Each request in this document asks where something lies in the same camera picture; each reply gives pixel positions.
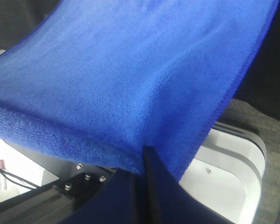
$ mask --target wire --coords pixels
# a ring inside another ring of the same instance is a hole
[[[18,179],[18,180],[20,180],[20,181],[26,182],[26,183],[30,184],[31,186],[33,186],[33,187],[35,187],[35,188],[38,188],[38,187],[39,187],[39,186],[37,186],[36,184],[31,183],[31,182],[29,182],[29,181],[27,181],[27,180],[25,180],[25,179],[23,179],[23,178],[21,178],[21,177],[19,177],[19,176],[17,176],[17,175],[11,174],[11,173],[9,173],[9,172],[3,170],[3,169],[0,169],[0,173],[1,173],[7,180],[9,180],[10,182],[12,182],[12,183],[14,183],[14,184],[16,184],[16,185],[19,185],[19,186],[21,186],[21,187],[23,187],[23,188],[27,188],[27,189],[30,189],[30,190],[33,190],[33,189],[34,189],[34,188],[31,188],[31,187],[22,185],[22,184],[20,184],[20,183],[17,183],[17,182],[15,182],[15,181],[11,180],[10,178],[8,178],[8,177],[6,176],[6,174],[9,175],[9,176],[14,177],[14,178],[16,178],[16,179]]]

